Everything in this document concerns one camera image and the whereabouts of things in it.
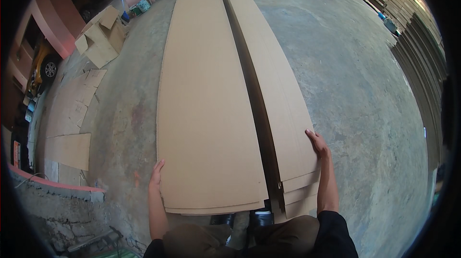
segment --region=hand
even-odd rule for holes
[[[160,170],[165,164],[165,160],[162,159],[160,162],[156,163],[152,170],[152,175],[150,176],[149,188],[154,188],[160,190]]]
[[[315,149],[320,155],[320,158],[327,157],[331,155],[330,148],[326,145],[325,140],[323,139],[322,135],[317,132],[312,132],[309,129],[306,129],[306,135],[312,140],[312,144],[314,144]]]

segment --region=stained floor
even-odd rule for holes
[[[130,23],[122,52],[104,67],[98,98],[81,128],[92,134],[86,180],[107,190],[103,207],[110,215],[104,219],[138,241],[139,251],[150,242],[147,185],[156,159],[158,80],[175,1],[158,0]],[[390,52],[394,37],[362,0],[255,2],[290,62],[315,130],[331,147],[340,213],[359,256],[400,255],[425,220],[430,187],[423,124]],[[87,61],[74,53],[65,71],[75,76],[91,68]],[[173,214],[168,219],[171,226],[209,221]],[[243,232],[245,213],[238,219],[236,231]],[[238,247],[242,236],[236,237]]]

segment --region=yellow car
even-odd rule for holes
[[[41,35],[34,48],[34,59],[30,78],[27,82],[26,95],[33,99],[43,93],[45,88],[55,80],[61,57],[50,43]]]

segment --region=broom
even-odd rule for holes
[[[122,0],[122,7],[123,7],[123,15],[122,15],[122,18],[124,18],[125,21],[129,22],[129,21],[130,21],[130,17],[128,16],[128,14],[127,14],[126,11],[125,11],[125,3],[123,2],[123,0]]]

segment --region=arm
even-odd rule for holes
[[[147,202],[149,204],[149,232],[152,240],[162,239],[168,231],[168,220],[160,196],[160,169],[165,160],[156,163],[149,182]]]
[[[319,133],[314,133],[307,129],[306,135],[312,140],[321,162],[319,192],[317,194],[317,215],[324,210],[339,212],[338,186],[336,185],[331,151]]]

